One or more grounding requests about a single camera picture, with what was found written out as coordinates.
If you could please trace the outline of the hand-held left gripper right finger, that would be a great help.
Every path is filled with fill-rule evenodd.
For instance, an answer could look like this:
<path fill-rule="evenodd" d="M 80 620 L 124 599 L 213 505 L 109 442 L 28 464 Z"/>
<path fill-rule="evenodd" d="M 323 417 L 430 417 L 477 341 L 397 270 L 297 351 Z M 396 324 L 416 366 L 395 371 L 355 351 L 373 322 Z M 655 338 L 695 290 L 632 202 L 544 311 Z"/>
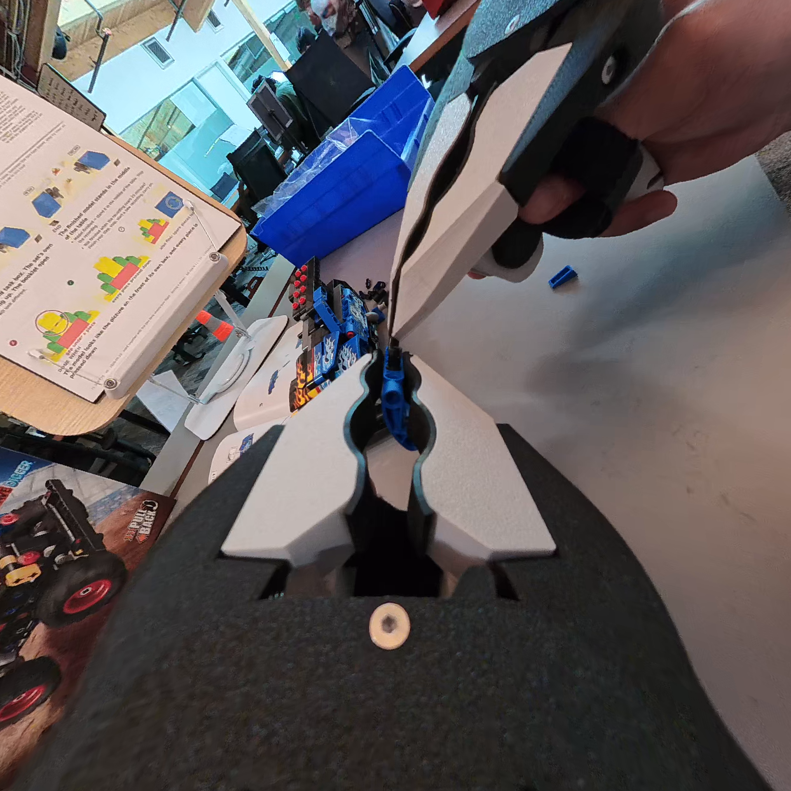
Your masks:
<path fill-rule="evenodd" d="M 456 581 L 471 568 L 551 557 L 556 542 L 495 420 L 420 357 L 407 355 L 404 373 L 418 553 Z"/>

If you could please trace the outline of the black office chair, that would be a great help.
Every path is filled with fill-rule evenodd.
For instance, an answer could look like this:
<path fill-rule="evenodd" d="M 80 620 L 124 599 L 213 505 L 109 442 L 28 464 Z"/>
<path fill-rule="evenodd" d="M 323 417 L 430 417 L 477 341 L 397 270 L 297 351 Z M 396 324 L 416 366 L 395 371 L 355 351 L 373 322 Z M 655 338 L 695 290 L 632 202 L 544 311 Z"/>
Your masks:
<path fill-rule="evenodd" d="M 226 155 L 239 183 L 240 200 L 252 203 L 267 199 L 286 179 L 286 172 L 259 130 Z"/>

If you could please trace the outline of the blue plastic bin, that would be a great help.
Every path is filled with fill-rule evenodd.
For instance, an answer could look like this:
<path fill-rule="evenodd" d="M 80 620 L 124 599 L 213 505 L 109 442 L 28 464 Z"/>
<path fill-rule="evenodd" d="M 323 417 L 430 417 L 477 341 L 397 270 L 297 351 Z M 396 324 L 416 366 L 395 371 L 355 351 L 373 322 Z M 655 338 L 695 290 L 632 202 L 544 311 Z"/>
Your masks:
<path fill-rule="evenodd" d="M 434 104 L 420 78 L 401 66 L 326 139 L 346 148 L 370 131 L 412 171 Z"/>
<path fill-rule="evenodd" d="M 323 258 L 403 208 L 415 155 L 367 131 L 251 235 L 295 266 Z"/>

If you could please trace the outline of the blue lego beam piece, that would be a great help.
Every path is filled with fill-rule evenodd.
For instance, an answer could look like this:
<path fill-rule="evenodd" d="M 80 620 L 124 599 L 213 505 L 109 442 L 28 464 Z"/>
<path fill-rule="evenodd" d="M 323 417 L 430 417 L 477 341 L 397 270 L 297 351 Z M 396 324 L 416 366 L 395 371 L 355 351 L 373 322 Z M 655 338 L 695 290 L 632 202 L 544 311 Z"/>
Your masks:
<path fill-rule="evenodd" d="M 405 353 L 396 342 L 390 342 L 384 351 L 381 410 L 384 424 L 390 435 L 408 451 L 418 449 L 409 432 L 410 409 L 416 375 L 410 354 Z"/>

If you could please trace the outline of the clear plastic bag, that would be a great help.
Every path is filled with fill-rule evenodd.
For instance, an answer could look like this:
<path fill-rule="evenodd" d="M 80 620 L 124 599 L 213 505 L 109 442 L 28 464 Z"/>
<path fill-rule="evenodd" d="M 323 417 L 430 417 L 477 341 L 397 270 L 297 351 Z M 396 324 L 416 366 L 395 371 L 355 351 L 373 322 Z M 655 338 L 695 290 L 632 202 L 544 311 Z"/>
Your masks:
<path fill-rule="evenodd" d="M 258 219 L 269 218 L 287 199 L 305 187 L 326 170 L 330 164 L 348 153 L 358 139 L 371 132 L 382 139 L 390 134 L 399 121 L 376 117 L 374 119 L 351 116 L 332 129 L 321 144 L 300 163 L 286 179 L 274 189 L 272 195 L 252 206 Z"/>

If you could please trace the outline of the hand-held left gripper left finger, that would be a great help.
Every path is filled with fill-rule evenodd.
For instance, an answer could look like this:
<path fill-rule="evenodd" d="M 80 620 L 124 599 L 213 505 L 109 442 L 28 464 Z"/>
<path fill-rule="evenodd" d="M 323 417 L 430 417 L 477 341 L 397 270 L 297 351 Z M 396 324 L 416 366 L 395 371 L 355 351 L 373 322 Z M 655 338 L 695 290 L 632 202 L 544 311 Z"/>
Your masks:
<path fill-rule="evenodd" d="M 352 597 L 353 556 L 372 548 L 381 501 L 364 450 L 377 416 L 371 386 L 379 353 L 367 353 L 282 427 L 224 540 L 231 559 L 283 562 L 286 592 Z"/>

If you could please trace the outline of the lego set box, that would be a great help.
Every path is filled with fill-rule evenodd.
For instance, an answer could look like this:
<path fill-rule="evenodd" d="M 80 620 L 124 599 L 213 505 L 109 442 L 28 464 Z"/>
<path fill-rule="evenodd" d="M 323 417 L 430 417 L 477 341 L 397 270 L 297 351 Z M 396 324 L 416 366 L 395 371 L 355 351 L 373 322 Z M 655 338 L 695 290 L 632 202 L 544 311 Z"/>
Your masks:
<path fill-rule="evenodd" d="M 175 500 L 1 450 L 1 788 L 63 716 Z"/>

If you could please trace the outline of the blue flame lego truck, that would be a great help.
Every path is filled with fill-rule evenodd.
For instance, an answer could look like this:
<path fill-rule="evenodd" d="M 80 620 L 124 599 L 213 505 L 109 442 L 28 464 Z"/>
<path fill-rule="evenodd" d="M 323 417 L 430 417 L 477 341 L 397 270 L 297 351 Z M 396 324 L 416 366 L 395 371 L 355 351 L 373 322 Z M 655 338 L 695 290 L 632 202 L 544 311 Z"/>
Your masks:
<path fill-rule="evenodd" d="M 292 317 L 302 325 L 302 353 L 290 387 L 290 411 L 300 410 L 362 356 L 379 347 L 384 304 L 364 302 L 346 281 L 321 279 L 312 257 L 290 280 Z"/>

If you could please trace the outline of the wooden desk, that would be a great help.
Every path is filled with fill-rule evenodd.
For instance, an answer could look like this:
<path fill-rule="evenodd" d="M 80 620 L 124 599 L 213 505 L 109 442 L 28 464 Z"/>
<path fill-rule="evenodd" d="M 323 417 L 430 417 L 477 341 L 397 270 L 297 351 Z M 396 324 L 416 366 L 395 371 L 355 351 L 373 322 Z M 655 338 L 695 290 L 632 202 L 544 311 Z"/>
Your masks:
<path fill-rule="evenodd" d="M 398 66 L 417 73 L 460 33 L 463 34 L 480 1 L 455 1 L 436 19 L 424 16 L 405 48 Z"/>

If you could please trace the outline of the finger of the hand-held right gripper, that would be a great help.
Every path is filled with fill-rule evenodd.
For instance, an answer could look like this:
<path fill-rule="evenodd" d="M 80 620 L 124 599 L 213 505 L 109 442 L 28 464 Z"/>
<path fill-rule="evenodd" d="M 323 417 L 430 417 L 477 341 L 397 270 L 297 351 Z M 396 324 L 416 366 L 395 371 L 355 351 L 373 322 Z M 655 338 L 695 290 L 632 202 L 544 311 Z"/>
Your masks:
<path fill-rule="evenodd" d="M 461 94 L 433 113 L 414 169 L 391 269 L 389 335 L 405 337 L 478 261 L 475 197 L 461 170 L 475 101 Z"/>
<path fill-rule="evenodd" d="M 498 177 L 571 47 L 562 44 L 535 54 L 494 89 L 481 113 L 473 119 L 470 151 L 460 172 L 464 184 L 472 188 L 469 196 L 476 198 L 478 261 L 470 271 L 517 283 L 528 278 L 540 261 L 542 241 L 516 269 L 509 270 L 495 262 L 491 248 L 519 212 L 517 201 Z"/>

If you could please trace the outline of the black monitor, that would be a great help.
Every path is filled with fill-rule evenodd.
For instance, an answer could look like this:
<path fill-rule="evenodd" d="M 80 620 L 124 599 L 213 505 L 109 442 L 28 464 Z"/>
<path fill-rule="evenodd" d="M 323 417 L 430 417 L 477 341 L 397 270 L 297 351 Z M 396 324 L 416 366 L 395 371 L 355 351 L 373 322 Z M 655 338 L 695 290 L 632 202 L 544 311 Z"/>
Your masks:
<path fill-rule="evenodd" d="M 267 77 L 254 80 L 248 108 L 274 142 L 285 147 L 298 147 L 300 141 L 296 115 L 278 98 L 276 84 L 272 80 Z"/>

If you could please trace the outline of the lego instruction booklet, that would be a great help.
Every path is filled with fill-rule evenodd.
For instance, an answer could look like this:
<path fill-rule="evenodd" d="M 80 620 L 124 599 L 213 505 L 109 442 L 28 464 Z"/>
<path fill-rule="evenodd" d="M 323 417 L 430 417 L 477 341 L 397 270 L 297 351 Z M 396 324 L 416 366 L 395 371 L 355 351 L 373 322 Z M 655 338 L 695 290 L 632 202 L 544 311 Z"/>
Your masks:
<path fill-rule="evenodd" d="M 261 439 L 273 426 L 281 426 L 291 415 L 290 387 L 302 353 L 302 325 L 286 329 L 281 340 L 246 385 L 232 412 L 236 431 L 221 440 L 211 462 L 212 483 Z"/>

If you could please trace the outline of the person's right hand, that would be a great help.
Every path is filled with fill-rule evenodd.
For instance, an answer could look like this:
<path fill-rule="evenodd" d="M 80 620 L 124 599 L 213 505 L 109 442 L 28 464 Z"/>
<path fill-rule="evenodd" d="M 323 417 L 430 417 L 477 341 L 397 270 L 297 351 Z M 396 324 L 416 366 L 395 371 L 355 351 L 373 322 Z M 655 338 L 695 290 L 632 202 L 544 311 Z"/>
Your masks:
<path fill-rule="evenodd" d="M 720 172 L 790 128 L 790 2 L 665 1 L 651 52 L 597 116 L 665 185 Z"/>

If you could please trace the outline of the instruction sign board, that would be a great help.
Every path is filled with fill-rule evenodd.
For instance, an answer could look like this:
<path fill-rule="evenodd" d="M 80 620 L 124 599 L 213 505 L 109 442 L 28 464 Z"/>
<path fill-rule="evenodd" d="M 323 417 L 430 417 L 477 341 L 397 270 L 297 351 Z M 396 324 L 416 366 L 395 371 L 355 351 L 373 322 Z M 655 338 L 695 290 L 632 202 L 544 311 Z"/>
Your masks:
<path fill-rule="evenodd" d="M 240 219 L 2 77 L 2 413 L 106 426 L 240 262 Z"/>

